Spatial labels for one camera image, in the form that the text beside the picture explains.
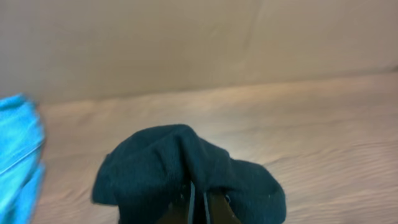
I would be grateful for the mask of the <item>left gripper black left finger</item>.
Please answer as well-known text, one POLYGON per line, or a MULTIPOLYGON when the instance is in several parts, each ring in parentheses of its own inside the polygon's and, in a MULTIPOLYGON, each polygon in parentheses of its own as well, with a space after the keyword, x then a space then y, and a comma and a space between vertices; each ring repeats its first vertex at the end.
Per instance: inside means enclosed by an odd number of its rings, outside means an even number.
POLYGON ((195 186, 193 182, 182 186, 182 191, 156 224, 193 224, 195 211, 195 186))

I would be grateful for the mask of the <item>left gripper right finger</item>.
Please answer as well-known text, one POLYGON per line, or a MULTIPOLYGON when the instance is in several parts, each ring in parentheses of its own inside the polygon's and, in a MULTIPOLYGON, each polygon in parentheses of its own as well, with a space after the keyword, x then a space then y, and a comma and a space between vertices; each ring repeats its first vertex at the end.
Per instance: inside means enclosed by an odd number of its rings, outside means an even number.
POLYGON ((204 193, 206 224, 241 224, 223 194, 204 193))

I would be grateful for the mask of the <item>black t-shirt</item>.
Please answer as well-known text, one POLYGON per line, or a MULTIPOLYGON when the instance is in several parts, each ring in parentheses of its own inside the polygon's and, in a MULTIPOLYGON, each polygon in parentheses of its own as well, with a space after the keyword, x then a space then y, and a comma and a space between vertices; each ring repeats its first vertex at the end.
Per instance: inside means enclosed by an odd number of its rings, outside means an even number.
POLYGON ((204 193, 223 194, 241 223, 285 221, 285 193, 263 166, 233 159, 184 124, 143 129, 123 141, 100 166, 91 198, 116 206, 120 223, 156 223, 190 182, 193 223, 205 223, 204 193))

